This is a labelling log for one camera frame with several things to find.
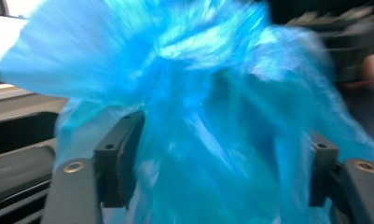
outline black surface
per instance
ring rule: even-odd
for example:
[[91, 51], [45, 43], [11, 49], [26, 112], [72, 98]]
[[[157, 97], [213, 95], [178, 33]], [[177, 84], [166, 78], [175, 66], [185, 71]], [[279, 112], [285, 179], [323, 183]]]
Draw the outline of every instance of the black surface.
[[135, 189], [134, 158], [145, 123], [143, 112], [123, 117], [94, 151], [97, 169], [104, 174], [104, 207], [128, 207]]
[[53, 138], [58, 115], [39, 112], [0, 120], [0, 154]]

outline blue plastic bag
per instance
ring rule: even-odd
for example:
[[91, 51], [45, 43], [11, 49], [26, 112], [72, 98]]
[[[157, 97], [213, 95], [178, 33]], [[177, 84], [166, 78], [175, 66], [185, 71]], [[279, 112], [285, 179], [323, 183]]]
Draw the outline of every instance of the blue plastic bag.
[[308, 206], [312, 132], [374, 161], [316, 36], [270, 24], [266, 2], [48, 0], [0, 79], [70, 98], [56, 165], [91, 157], [144, 110], [129, 211], [108, 223], [327, 223]]

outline white surface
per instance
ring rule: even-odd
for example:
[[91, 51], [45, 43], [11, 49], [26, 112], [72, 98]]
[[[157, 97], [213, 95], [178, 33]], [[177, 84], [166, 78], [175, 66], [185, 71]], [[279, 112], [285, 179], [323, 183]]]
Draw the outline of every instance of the white surface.
[[7, 98], [17, 97], [17, 96], [23, 96], [27, 94], [32, 94], [30, 91], [26, 91], [23, 89], [19, 89], [17, 87], [14, 87], [12, 85], [8, 84], [1, 84], [0, 85], [0, 100], [4, 100]]
[[26, 20], [0, 16], [0, 58], [13, 46], [26, 23]]

